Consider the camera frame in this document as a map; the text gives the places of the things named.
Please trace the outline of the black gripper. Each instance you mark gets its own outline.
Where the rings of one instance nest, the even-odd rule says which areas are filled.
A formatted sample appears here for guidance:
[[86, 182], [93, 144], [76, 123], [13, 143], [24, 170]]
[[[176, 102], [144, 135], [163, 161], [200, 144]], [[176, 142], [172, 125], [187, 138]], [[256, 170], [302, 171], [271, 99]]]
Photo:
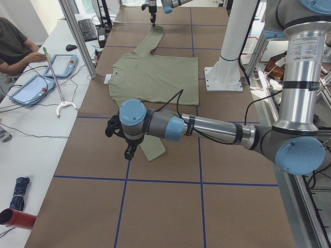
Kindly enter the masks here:
[[156, 13], [157, 13], [157, 1], [156, 0], [148, 0], [148, 10], [151, 14], [151, 24], [153, 27], [156, 25]]
[[124, 152], [125, 159], [132, 159], [137, 150], [137, 146], [141, 144], [144, 140], [144, 136], [139, 137], [138, 139], [129, 139], [125, 138], [126, 143], [128, 144], [127, 149]]

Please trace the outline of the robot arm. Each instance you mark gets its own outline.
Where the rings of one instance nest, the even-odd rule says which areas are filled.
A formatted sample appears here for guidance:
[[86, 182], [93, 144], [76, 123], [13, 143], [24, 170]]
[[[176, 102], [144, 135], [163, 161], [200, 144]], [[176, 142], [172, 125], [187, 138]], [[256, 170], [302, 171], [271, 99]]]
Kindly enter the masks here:
[[[174, 8], [184, 5], [192, 0], [161, 0], [162, 8], [165, 14], [169, 14]], [[151, 14], [151, 24], [155, 27], [156, 24], [156, 14], [157, 14], [157, 0], [148, 0], [141, 6], [142, 10], [148, 8], [148, 12]]]
[[179, 141], [198, 136], [224, 145], [241, 145], [292, 175], [308, 175], [330, 166], [330, 146], [320, 140], [313, 122], [320, 88], [323, 47], [330, 31], [330, 1], [268, 1], [264, 35], [288, 40], [281, 105], [275, 117], [261, 124], [236, 124], [179, 111], [146, 108], [127, 100], [119, 108], [120, 133], [127, 142], [124, 156], [134, 157], [146, 136]]

